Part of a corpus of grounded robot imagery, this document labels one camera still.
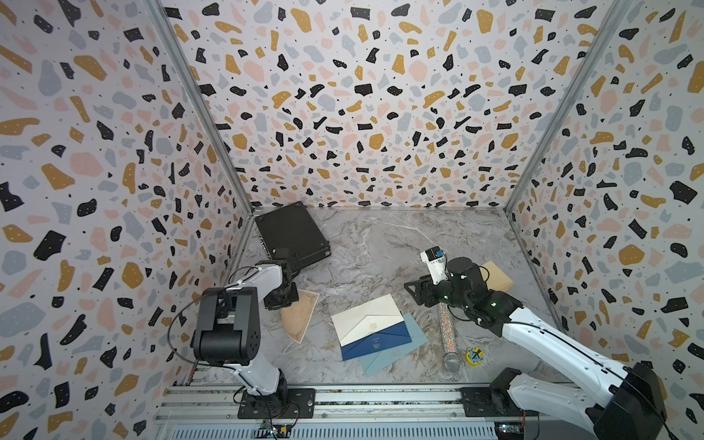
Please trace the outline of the cream white envelope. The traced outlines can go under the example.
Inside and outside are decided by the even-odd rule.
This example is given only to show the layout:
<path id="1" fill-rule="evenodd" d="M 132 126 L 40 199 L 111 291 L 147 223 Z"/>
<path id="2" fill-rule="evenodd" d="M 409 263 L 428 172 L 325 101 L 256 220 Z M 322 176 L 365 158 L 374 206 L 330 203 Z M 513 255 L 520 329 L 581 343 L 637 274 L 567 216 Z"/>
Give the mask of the cream white envelope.
<path id="1" fill-rule="evenodd" d="M 347 346 L 381 330 L 403 322 L 392 295 L 365 302 L 332 316 L 335 332 L 341 346 Z"/>

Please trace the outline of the yellow envelope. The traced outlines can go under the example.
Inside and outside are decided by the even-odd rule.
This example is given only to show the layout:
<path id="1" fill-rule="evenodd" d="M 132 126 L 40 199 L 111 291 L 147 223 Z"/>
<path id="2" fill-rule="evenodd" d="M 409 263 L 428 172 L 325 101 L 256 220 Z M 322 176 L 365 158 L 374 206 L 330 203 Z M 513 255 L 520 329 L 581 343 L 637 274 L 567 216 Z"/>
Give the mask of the yellow envelope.
<path id="1" fill-rule="evenodd" d="M 515 285 L 515 282 L 493 261 L 480 265 L 480 274 L 490 290 L 508 293 Z"/>

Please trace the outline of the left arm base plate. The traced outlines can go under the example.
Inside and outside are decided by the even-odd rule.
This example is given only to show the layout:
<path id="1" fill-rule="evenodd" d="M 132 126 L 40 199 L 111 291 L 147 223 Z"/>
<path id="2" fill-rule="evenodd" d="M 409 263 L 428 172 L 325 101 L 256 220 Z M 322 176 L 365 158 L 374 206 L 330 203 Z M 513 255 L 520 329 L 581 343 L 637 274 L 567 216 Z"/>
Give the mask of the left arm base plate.
<path id="1" fill-rule="evenodd" d="M 238 419 L 311 419 L 315 410 L 315 394 L 315 388 L 277 390 L 266 396 L 244 392 Z"/>

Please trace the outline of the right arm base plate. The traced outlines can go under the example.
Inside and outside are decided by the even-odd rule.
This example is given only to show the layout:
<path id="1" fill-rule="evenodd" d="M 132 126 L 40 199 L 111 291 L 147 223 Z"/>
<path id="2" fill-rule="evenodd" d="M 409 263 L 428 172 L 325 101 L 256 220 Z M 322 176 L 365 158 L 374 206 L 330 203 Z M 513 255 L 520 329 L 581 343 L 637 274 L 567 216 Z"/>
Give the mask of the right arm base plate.
<path id="1" fill-rule="evenodd" d="M 494 390 L 489 386 L 459 389 L 460 403 L 466 417 L 528 417 L 538 416 L 535 411 L 519 408 L 507 390 Z"/>

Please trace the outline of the beige letter paper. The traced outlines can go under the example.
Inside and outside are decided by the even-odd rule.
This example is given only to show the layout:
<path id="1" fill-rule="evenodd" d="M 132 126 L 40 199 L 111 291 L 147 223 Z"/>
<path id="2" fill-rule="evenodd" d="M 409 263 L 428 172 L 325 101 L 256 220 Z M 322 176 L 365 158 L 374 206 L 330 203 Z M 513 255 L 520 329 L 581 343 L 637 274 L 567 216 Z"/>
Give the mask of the beige letter paper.
<path id="1" fill-rule="evenodd" d="M 283 330 L 293 342 L 303 342 L 319 297 L 318 293 L 299 291 L 299 300 L 280 311 Z"/>

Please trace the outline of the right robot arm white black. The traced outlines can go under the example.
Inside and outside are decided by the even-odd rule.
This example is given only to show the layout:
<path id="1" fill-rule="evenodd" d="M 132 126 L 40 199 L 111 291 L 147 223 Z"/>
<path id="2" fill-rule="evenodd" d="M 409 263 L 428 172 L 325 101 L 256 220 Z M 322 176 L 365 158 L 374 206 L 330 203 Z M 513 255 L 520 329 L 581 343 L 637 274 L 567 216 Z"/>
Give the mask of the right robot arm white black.
<path id="1" fill-rule="evenodd" d="M 463 321 L 532 352 L 572 382 L 506 368 L 489 385 L 495 409 L 548 414 L 599 439 L 656 439 L 669 430 L 658 376 L 644 363 L 628 367 L 561 333 L 509 293 L 489 288 L 488 271 L 469 258 L 449 260 L 439 247 L 420 257 L 427 275 L 404 286 L 416 304 L 458 309 Z"/>

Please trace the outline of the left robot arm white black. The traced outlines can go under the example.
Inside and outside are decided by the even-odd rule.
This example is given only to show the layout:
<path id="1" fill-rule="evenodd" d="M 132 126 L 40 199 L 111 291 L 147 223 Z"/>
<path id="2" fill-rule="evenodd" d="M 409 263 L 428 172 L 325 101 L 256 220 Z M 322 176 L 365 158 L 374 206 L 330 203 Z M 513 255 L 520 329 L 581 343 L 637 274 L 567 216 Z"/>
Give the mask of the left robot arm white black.
<path id="1" fill-rule="evenodd" d="M 195 360 L 234 370 L 253 396 L 276 394 L 283 374 L 260 354 L 260 308 L 277 311 L 298 302 L 294 278 L 300 269 L 295 251 L 280 247 L 272 260 L 258 262 L 240 280 L 206 290 L 192 340 Z"/>

